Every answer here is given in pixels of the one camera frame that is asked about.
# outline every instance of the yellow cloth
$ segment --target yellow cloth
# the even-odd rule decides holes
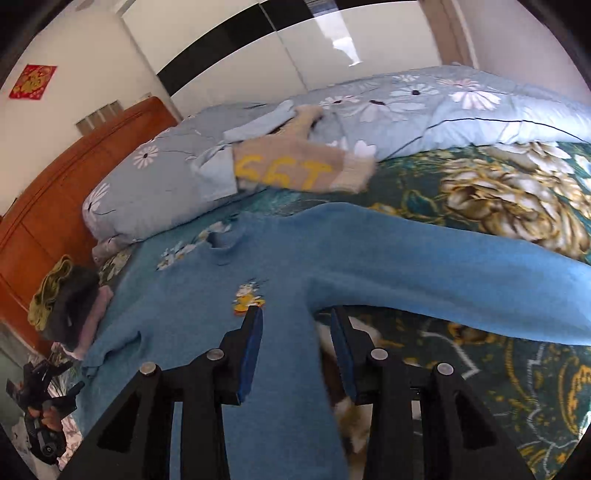
[[[33,295],[27,320],[36,330],[45,329],[47,318],[56,301],[61,283],[70,275],[73,266],[72,259],[68,255],[64,255],[45,276],[39,290]]]

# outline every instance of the cartoon duck patch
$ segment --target cartoon duck patch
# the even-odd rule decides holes
[[[254,280],[238,287],[234,300],[234,315],[244,315],[251,305],[262,307],[265,304],[263,297],[257,295],[259,288],[259,284]]]

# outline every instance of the blue sweater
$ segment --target blue sweater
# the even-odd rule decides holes
[[[251,303],[265,315],[252,392],[243,406],[224,408],[233,480],[348,476],[319,368],[316,310],[387,306],[591,345],[591,268],[536,245],[344,203],[288,218],[243,213],[161,272],[97,338],[84,362],[95,375],[84,392],[87,420],[142,362],[189,363],[239,327]],[[178,446],[171,452],[178,462]]]

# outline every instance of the metal screw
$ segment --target metal screw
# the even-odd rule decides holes
[[[223,350],[220,350],[219,348],[212,348],[209,352],[207,352],[207,358],[209,358],[211,361],[221,360],[223,355]]]
[[[453,367],[450,364],[439,364],[437,371],[442,375],[451,375],[453,373]]]
[[[156,371],[156,364],[154,362],[145,362],[139,368],[139,371],[142,375],[149,377]]]
[[[370,355],[374,360],[386,360],[388,358],[388,352],[383,348],[374,348],[371,350]]]

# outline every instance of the sliding wardrobe door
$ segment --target sliding wardrobe door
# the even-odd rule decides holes
[[[441,64],[417,1],[266,0],[261,6],[308,90]]]
[[[122,18],[183,116],[306,91],[256,1],[137,0]]]

